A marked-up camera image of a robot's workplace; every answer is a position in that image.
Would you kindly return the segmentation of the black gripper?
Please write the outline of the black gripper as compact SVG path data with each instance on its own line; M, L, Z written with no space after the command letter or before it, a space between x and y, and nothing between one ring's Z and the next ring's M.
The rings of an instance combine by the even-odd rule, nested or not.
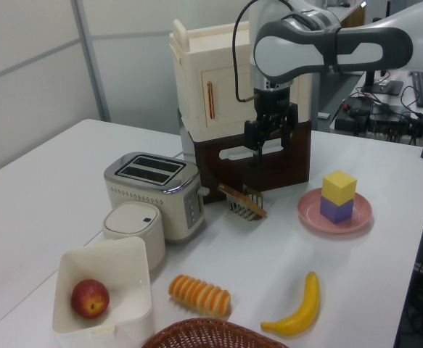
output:
M289 148L293 130L298 125L298 106L290 103L290 87L263 90L254 88L256 98L254 109L256 120L246 120L244 125L244 147L253 152L257 164L263 161L263 145L266 134L260 129L260 123L270 116L281 117L280 133L282 148Z

